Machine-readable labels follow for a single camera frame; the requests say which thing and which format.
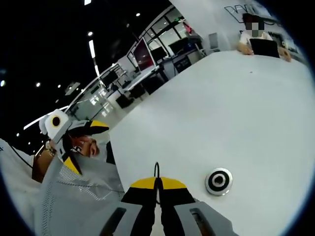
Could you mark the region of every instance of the monitor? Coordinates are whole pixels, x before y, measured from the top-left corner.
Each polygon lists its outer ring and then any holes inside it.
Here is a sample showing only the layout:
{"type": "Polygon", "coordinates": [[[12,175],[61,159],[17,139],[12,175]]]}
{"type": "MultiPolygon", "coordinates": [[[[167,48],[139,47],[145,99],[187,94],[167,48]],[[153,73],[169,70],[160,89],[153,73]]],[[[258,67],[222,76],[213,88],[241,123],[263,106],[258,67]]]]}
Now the monitor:
{"type": "Polygon", "coordinates": [[[142,38],[135,50],[133,51],[133,55],[137,61],[138,67],[140,71],[143,71],[151,66],[155,65],[155,62],[151,56],[148,45],[145,42],[144,38],[142,38]]]}
{"type": "Polygon", "coordinates": [[[174,43],[168,45],[175,55],[187,53],[196,49],[195,44],[191,43],[188,38],[182,38],[174,43]]]}
{"type": "Polygon", "coordinates": [[[259,38],[250,39],[252,50],[255,55],[263,55],[274,58],[280,58],[278,52],[278,45],[275,41],[265,40],[259,38]]]}
{"type": "Polygon", "coordinates": [[[167,56],[165,50],[162,47],[152,50],[151,55],[156,62],[167,56]]]}

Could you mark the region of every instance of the ceiling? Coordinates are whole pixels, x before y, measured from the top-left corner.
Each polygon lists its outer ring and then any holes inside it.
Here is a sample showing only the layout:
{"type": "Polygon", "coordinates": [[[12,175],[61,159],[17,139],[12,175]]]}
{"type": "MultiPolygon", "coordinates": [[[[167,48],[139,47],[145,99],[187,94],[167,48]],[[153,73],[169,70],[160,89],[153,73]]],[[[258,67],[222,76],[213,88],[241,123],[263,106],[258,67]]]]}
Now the ceiling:
{"type": "Polygon", "coordinates": [[[23,127],[68,105],[96,77],[87,33],[93,32],[101,72],[123,57],[146,26],[171,5],[168,0],[92,0],[86,6],[84,0],[1,4],[6,14],[0,20],[7,24],[0,44],[0,80],[6,81],[0,87],[0,137],[27,153],[37,151],[44,136],[38,125],[26,131],[23,127]],[[65,96],[71,82],[80,82],[79,90],[65,96]]]}

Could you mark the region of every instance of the wall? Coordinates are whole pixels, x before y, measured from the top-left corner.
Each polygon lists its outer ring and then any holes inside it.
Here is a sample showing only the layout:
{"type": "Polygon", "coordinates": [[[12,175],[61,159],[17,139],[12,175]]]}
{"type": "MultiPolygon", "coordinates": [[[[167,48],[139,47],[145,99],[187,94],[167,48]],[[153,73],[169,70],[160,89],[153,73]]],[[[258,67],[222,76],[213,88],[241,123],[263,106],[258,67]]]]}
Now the wall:
{"type": "MultiPolygon", "coordinates": [[[[170,0],[182,13],[190,26],[204,39],[204,48],[209,52],[208,35],[218,33],[221,51],[234,50],[239,40],[245,0],[170,0]]],[[[265,24],[265,31],[288,34],[278,24],[265,24]]]]}
{"type": "Polygon", "coordinates": [[[127,56],[124,56],[120,58],[117,63],[122,67],[123,70],[126,70],[128,74],[130,74],[132,71],[135,71],[135,67],[132,65],[132,63],[129,61],[127,56]]]}

